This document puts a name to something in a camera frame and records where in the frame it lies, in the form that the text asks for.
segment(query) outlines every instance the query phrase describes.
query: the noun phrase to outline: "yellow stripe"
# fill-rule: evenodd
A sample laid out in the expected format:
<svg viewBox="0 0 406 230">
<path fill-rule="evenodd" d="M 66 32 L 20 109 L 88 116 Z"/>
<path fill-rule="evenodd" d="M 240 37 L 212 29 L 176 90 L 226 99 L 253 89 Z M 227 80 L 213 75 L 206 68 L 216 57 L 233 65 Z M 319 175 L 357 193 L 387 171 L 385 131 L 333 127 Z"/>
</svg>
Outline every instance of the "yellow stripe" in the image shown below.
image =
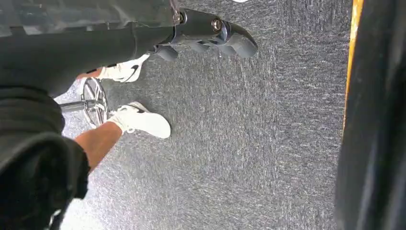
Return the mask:
<svg viewBox="0 0 406 230">
<path fill-rule="evenodd" d="M 357 40 L 358 25 L 362 12 L 362 5 L 364 0 L 353 0 L 352 3 L 352 19 L 351 19 L 351 35 L 350 35 L 350 52 L 348 55 L 348 68 L 347 68 L 347 86 L 345 90 L 345 107 L 344 107 L 344 127 L 347 115 L 347 99 L 351 78 L 352 57 L 354 55 L 355 41 Z"/>
</svg>

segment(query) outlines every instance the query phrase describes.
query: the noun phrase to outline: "shoe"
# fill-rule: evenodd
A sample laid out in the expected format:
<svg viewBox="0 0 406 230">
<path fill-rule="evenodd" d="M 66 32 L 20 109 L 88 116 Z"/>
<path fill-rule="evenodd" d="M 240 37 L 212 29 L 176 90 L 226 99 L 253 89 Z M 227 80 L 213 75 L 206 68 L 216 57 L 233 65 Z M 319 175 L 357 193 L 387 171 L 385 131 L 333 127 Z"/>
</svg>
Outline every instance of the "shoe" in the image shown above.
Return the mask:
<svg viewBox="0 0 406 230">
<path fill-rule="evenodd" d="M 98 79 L 112 79 L 118 82 L 134 82 L 141 73 L 142 63 L 149 55 L 144 54 L 138 59 L 118 63 L 112 67 L 103 67 Z"/>
<path fill-rule="evenodd" d="M 145 131 L 158 138 L 170 136 L 170 125 L 161 115 L 149 112 L 141 103 L 132 102 L 121 106 L 107 121 L 114 122 L 123 132 Z"/>
</svg>

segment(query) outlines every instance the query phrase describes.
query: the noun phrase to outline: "gray carpet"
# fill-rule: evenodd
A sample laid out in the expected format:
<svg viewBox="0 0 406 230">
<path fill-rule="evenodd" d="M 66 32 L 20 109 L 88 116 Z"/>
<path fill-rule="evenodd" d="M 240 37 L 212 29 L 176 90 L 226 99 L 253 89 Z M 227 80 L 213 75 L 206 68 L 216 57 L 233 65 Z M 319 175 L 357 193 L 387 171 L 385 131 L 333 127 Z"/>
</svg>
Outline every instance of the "gray carpet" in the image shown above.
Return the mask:
<svg viewBox="0 0 406 230">
<path fill-rule="evenodd" d="M 172 136 L 124 135 L 62 229 L 335 229 L 351 2 L 181 1 L 246 27 L 260 52 L 180 48 L 134 83 L 105 81 L 112 107 L 138 100 Z M 89 128 L 80 113 L 66 118 L 69 137 Z"/>
</svg>

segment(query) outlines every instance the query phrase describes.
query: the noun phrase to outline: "screw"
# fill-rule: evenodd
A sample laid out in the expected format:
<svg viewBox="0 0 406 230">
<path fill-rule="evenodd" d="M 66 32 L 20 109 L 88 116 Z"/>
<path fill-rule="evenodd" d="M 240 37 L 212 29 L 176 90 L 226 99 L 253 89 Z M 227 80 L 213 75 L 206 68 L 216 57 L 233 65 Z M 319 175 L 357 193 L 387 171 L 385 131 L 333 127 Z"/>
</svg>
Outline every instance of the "screw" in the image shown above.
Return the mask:
<svg viewBox="0 0 406 230">
<path fill-rule="evenodd" d="M 220 31 L 222 26 L 223 26 L 223 23 L 221 22 L 220 19 L 214 19 L 212 21 L 212 27 L 213 27 L 214 31 Z"/>
</svg>

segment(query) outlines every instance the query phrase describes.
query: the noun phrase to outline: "human leg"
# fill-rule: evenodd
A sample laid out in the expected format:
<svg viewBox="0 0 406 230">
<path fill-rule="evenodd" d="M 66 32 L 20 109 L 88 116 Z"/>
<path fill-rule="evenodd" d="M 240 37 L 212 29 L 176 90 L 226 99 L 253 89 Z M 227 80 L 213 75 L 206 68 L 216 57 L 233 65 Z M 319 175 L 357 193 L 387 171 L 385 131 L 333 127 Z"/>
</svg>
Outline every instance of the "human leg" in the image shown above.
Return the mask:
<svg viewBox="0 0 406 230">
<path fill-rule="evenodd" d="M 94 69 L 87 73 L 80 74 L 77 79 L 98 78 L 112 79 L 118 82 L 134 82 L 141 73 L 141 67 L 149 55 L 143 55 L 138 59 L 118 63 L 114 66 Z"/>
<path fill-rule="evenodd" d="M 135 130 L 145 131 L 158 138 L 170 136 L 170 125 L 163 116 L 149 112 L 138 102 L 124 105 L 100 127 L 84 132 L 75 139 L 86 152 L 90 172 L 103 160 L 124 132 L 133 133 Z"/>
</svg>

